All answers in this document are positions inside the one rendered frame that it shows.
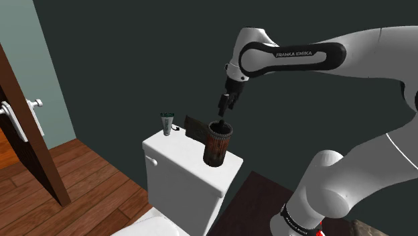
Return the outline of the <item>white tube with green cap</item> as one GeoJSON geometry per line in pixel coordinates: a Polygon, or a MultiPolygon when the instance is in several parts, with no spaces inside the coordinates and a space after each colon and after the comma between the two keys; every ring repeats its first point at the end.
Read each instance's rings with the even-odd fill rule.
{"type": "Polygon", "coordinates": [[[174,114],[173,113],[160,113],[160,116],[161,116],[161,122],[163,125],[163,134],[165,136],[169,136],[171,133],[171,126],[172,126],[174,114]]]}

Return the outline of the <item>white toilet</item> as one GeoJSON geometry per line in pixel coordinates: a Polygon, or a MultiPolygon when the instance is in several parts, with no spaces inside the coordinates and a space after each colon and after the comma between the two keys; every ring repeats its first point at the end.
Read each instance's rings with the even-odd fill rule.
{"type": "Polygon", "coordinates": [[[159,131],[142,145],[152,207],[112,236],[206,236],[242,158],[227,152],[221,166],[210,167],[203,161],[204,144],[184,129],[169,136],[159,131]]]}

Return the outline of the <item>rusty brown ribbed cup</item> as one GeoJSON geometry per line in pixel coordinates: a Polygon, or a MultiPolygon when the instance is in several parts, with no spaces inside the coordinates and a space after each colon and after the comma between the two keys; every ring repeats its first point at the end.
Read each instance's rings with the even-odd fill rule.
{"type": "Polygon", "coordinates": [[[233,133],[233,128],[225,122],[222,129],[217,128],[219,121],[213,121],[208,126],[208,135],[204,148],[203,161],[211,167],[219,167],[224,162],[226,150],[233,133]]]}

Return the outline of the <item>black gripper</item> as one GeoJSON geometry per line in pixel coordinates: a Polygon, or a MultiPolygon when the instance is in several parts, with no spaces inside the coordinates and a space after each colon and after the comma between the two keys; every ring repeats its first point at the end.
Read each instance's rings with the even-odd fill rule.
{"type": "Polygon", "coordinates": [[[219,112],[218,115],[223,117],[225,110],[229,108],[233,110],[238,95],[240,95],[244,88],[243,81],[237,81],[227,77],[225,83],[225,89],[227,94],[222,94],[218,103],[219,112]]]}

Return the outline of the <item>dark maroon robot stand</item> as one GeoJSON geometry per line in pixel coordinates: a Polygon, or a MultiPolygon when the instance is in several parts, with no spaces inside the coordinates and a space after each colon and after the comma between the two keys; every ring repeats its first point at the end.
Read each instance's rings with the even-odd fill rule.
{"type": "MultiPolygon", "coordinates": [[[[293,192],[251,172],[207,236],[273,236],[270,220],[293,192]]],[[[359,220],[324,219],[326,236],[389,236],[359,220]]]]}

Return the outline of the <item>flat brown box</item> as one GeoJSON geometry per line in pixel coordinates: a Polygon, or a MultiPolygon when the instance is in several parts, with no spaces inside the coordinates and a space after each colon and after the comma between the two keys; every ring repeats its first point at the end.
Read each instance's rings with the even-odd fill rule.
{"type": "Polygon", "coordinates": [[[208,135],[207,124],[186,115],[184,120],[184,128],[186,130],[187,137],[192,138],[204,145],[206,144],[208,135]]]}

